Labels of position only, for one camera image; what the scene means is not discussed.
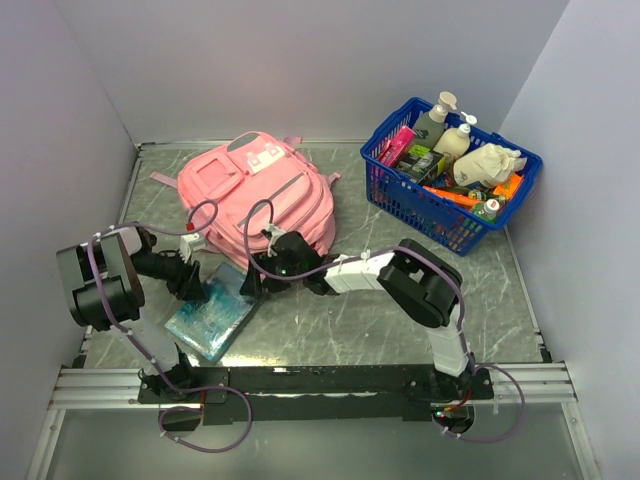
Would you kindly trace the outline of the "pink school backpack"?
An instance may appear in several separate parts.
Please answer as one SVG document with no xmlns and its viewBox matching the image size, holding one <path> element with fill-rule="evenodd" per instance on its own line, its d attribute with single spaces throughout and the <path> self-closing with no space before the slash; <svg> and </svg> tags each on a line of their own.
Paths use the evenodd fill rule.
<svg viewBox="0 0 640 480">
<path fill-rule="evenodd" d="M 269 223 L 299 232 L 325 255 L 336 236 L 331 187 L 340 175 L 322 174 L 295 149 L 297 143 L 251 131 L 193 158 L 176 178 L 157 172 L 151 177 L 177 190 L 187 211 L 206 199 L 215 201 L 189 222 L 199 227 L 216 214 L 202 232 L 205 249 L 243 269 L 248 267 L 245 244 L 253 253 L 267 249 L 262 230 Z"/>
</svg>

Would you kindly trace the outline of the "teal hardcover book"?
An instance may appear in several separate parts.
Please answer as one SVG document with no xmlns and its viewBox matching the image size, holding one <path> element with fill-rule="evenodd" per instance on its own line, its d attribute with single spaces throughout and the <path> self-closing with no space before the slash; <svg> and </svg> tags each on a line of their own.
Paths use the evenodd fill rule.
<svg viewBox="0 0 640 480">
<path fill-rule="evenodd" d="M 206 360 L 217 363 L 261 305 L 260 300 L 240 293 L 244 280 L 243 273 L 221 263 L 205 281 L 208 300 L 184 303 L 165 328 Z"/>
</svg>

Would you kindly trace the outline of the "orange snack pack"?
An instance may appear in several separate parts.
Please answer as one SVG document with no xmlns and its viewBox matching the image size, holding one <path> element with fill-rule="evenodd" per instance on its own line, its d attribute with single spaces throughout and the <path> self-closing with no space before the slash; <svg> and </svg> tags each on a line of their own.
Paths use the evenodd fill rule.
<svg viewBox="0 0 640 480">
<path fill-rule="evenodd" d="M 522 180 L 521 175 L 513 173 L 505 182 L 496 186 L 492 194 L 502 203 L 509 202 L 516 194 Z"/>
</svg>

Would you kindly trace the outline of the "blue plastic basket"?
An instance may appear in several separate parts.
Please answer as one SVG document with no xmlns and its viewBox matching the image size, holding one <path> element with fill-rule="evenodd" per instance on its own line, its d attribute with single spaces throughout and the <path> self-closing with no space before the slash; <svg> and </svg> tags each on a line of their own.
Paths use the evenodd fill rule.
<svg viewBox="0 0 640 480">
<path fill-rule="evenodd" d="M 403 126 L 412 127 L 419 116 L 433 105 L 420 97 L 408 99 L 391 113 L 373 132 L 360 149 L 366 162 L 366 197 L 372 204 L 418 232 L 426 235 L 452 252 L 464 256 L 491 231 L 504 229 L 520 210 L 532 191 L 543 161 L 537 154 L 526 150 L 496 132 L 488 133 L 474 127 L 471 132 L 471 150 L 488 143 L 519 150 L 527 159 L 520 172 L 522 182 L 515 195 L 502 207 L 495 222 L 486 222 L 468 209 L 450 200 L 440 198 L 411 182 L 409 178 L 378 161 L 386 143 Z"/>
</svg>

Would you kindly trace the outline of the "grey pump bottle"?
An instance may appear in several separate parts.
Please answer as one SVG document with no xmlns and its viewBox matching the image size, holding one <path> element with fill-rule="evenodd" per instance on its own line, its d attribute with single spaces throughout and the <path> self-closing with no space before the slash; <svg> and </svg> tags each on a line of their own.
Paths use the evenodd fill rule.
<svg viewBox="0 0 640 480">
<path fill-rule="evenodd" d="M 438 100 L 428 112 L 420 114 L 412 130 L 417 145 L 432 149 L 444 133 L 444 122 L 451 111 L 457 109 L 457 97 L 448 91 L 439 94 Z"/>
</svg>

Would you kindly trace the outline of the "green bottle red cap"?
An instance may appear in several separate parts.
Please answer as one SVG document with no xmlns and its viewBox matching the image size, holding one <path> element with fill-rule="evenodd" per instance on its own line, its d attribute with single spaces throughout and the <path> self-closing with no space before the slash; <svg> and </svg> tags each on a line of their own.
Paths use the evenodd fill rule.
<svg viewBox="0 0 640 480">
<path fill-rule="evenodd" d="M 470 213 L 485 222 L 495 224 L 501 207 L 502 203 L 498 199 L 491 198 L 477 203 L 471 208 Z"/>
</svg>

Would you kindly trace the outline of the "cream pump bottle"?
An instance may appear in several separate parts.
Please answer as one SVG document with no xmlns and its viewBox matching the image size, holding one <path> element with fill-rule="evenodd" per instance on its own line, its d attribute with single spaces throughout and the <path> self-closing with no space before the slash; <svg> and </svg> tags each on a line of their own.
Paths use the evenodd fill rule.
<svg viewBox="0 0 640 480">
<path fill-rule="evenodd" d="M 452 164 L 464 155 L 471 144 L 471 131 L 477 124 L 477 117 L 465 112 L 461 113 L 464 118 L 458 127 L 447 129 L 434 146 L 434 151 L 443 155 L 447 164 Z"/>
</svg>

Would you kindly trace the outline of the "pink box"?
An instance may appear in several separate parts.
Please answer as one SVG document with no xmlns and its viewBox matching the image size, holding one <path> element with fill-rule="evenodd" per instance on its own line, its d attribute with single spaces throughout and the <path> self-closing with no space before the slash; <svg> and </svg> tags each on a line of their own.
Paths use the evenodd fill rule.
<svg viewBox="0 0 640 480">
<path fill-rule="evenodd" d="M 413 142 L 416 133 L 406 125 L 403 125 L 398 133 L 384 144 L 377 160 L 386 166 L 393 167 L 405 154 Z"/>
</svg>

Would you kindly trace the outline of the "beige cloth bag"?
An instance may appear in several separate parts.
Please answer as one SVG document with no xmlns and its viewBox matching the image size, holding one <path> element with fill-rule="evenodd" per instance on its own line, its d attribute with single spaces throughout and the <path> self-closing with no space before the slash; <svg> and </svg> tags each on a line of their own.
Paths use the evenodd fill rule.
<svg viewBox="0 0 640 480">
<path fill-rule="evenodd" d="M 453 163 L 452 178 L 457 186 L 496 187 L 521 171 L 527 158 L 520 150 L 487 143 Z"/>
</svg>

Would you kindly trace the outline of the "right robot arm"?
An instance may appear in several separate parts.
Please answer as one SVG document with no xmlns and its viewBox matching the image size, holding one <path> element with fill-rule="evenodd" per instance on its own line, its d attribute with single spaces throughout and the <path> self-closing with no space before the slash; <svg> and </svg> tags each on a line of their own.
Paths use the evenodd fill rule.
<svg viewBox="0 0 640 480">
<path fill-rule="evenodd" d="M 267 248 L 248 257 L 241 295 L 260 298 L 296 282 L 319 296 L 384 292 L 426 329 L 438 390 L 458 398 L 470 389 L 473 368 L 458 324 L 464 307 L 457 270 L 411 239 L 349 256 L 321 255 L 298 232 L 266 236 Z"/>
</svg>

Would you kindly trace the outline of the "black green box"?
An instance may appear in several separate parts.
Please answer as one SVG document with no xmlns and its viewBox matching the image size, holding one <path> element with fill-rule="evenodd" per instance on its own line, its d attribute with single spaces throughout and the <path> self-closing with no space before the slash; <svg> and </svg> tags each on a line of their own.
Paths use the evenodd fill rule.
<svg viewBox="0 0 640 480">
<path fill-rule="evenodd" d="M 443 173 L 445 166 L 443 154 L 421 145 L 412 145 L 400 157 L 395 170 L 418 185 L 430 186 Z"/>
</svg>

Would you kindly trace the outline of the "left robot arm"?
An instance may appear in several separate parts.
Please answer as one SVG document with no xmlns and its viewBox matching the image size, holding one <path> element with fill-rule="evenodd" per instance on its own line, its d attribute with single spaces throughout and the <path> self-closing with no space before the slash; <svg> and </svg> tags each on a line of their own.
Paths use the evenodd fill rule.
<svg viewBox="0 0 640 480">
<path fill-rule="evenodd" d="M 56 252 L 67 307 L 76 324 L 106 332 L 148 362 L 141 386 L 159 398 L 192 398 L 198 387 L 187 355 L 143 313 L 141 277 L 160 280 L 179 301 L 206 301 L 201 264 L 193 258 L 197 233 L 174 250 L 156 252 L 153 230 L 139 223 L 111 226 L 91 240 Z"/>
</svg>

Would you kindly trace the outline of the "orange packet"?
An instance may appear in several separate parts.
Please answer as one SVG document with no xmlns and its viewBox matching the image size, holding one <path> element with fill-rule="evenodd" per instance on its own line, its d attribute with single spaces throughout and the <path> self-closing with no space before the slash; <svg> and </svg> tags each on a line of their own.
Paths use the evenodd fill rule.
<svg viewBox="0 0 640 480">
<path fill-rule="evenodd" d="M 441 198 L 444 200 L 448 200 L 453 202 L 455 205 L 466 208 L 466 209 L 471 209 L 473 208 L 475 205 L 480 203 L 480 200 L 478 199 L 473 199 L 470 198 L 468 196 L 462 195 L 462 194 L 457 194 L 457 193 L 452 193 L 452 192 L 447 192 L 441 189 L 436 189 L 436 188 L 431 188 L 431 187 L 427 187 L 425 186 L 424 189 Z"/>
</svg>

